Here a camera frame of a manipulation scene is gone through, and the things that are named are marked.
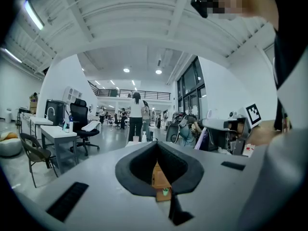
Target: black pants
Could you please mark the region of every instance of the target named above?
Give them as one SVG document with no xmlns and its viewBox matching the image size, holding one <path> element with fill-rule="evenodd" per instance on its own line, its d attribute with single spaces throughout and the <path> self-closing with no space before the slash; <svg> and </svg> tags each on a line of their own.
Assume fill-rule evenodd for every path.
<svg viewBox="0 0 308 231">
<path fill-rule="evenodd" d="M 125 129 L 125 120 L 126 120 L 126 117 L 122 117 L 122 119 L 121 119 L 121 128 L 122 129 Z"/>
<path fill-rule="evenodd" d="M 103 124 L 104 123 L 104 116 L 100 115 L 100 123 Z"/>
<path fill-rule="evenodd" d="M 139 136 L 139 142 L 141 142 L 141 128 L 142 128 L 142 118 L 141 117 L 130 117 L 129 118 L 129 135 L 128 141 L 133 141 L 133 137 Z"/>
</svg>

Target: fluorescent light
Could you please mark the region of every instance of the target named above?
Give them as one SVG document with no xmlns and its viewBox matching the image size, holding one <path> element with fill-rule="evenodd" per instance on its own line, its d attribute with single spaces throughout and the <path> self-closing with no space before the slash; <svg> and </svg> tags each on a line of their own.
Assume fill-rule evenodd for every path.
<svg viewBox="0 0 308 231">
<path fill-rule="evenodd" d="M 20 59 L 18 59 L 16 56 L 14 56 L 11 52 L 9 52 L 7 49 L 4 49 L 6 53 L 8 53 L 11 57 L 13 57 L 16 61 L 22 63 Z"/>
<path fill-rule="evenodd" d="M 39 30 L 42 30 L 44 27 L 44 24 L 41 22 L 41 20 L 37 17 L 36 13 L 34 10 L 31 8 L 29 1 L 26 1 L 24 4 L 24 7 L 28 13 L 28 15 L 31 17 L 32 21 L 37 25 Z"/>
</svg>

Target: white towel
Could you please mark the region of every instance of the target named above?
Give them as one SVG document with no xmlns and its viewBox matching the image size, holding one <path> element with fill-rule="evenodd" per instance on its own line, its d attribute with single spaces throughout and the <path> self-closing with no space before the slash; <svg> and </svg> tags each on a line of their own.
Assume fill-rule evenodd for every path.
<svg viewBox="0 0 308 231">
<path fill-rule="evenodd" d="M 84 126 L 81 130 L 84 130 L 86 132 L 90 132 L 93 129 L 96 129 L 101 123 L 99 121 L 91 121 L 89 124 Z"/>
</svg>

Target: black railing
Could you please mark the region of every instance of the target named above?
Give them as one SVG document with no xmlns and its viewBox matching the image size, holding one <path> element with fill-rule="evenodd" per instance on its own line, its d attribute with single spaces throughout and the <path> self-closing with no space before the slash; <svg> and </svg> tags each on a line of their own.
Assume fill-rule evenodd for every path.
<svg viewBox="0 0 308 231">
<path fill-rule="evenodd" d="M 88 81 L 88 83 L 90 84 L 95 96 L 98 96 L 99 89 L 96 86 L 94 86 L 91 82 Z"/>
<path fill-rule="evenodd" d="M 99 97 L 121 97 L 121 98 L 131 98 L 135 93 L 135 90 L 117 90 L 117 89 L 99 89 Z M 141 99 L 161 99 L 170 100 L 169 92 L 157 92 L 157 91 L 144 91 L 138 90 Z"/>
</svg>

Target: white shirt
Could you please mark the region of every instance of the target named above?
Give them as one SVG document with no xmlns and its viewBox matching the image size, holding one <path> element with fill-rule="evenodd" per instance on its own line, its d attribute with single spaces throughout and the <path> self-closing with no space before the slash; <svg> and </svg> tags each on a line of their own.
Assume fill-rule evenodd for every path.
<svg viewBox="0 0 308 231">
<path fill-rule="evenodd" d="M 139 99 L 139 104 L 136 104 L 136 100 L 133 98 L 130 101 L 130 116 L 129 117 L 142 117 L 141 108 L 144 107 L 143 101 Z"/>
<path fill-rule="evenodd" d="M 100 116 L 104 116 L 106 114 L 106 111 L 104 111 L 103 109 L 100 109 Z"/>
</svg>

